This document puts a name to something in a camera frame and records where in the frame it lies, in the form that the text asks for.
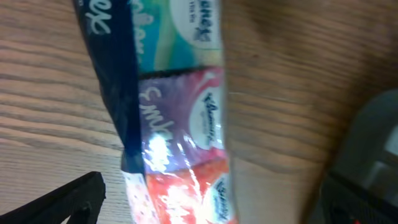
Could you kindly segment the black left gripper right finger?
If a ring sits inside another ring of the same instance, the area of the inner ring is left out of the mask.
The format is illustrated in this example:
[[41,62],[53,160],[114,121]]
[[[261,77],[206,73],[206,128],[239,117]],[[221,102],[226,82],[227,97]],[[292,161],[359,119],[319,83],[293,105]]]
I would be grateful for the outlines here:
[[397,224],[397,207],[338,174],[324,178],[320,201],[326,224]]

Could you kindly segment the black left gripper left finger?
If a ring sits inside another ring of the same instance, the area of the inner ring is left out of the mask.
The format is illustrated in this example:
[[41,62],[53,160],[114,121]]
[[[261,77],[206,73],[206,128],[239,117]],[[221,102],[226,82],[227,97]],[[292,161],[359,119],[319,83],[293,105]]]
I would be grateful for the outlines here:
[[105,198],[103,176],[93,171],[1,215],[1,224],[96,224]]

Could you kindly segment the colourful tissue pack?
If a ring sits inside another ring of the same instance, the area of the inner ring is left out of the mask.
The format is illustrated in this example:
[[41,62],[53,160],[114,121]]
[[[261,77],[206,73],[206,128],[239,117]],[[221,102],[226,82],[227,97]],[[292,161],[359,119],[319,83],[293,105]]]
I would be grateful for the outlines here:
[[75,0],[124,151],[134,223],[238,222],[224,143],[220,2]]

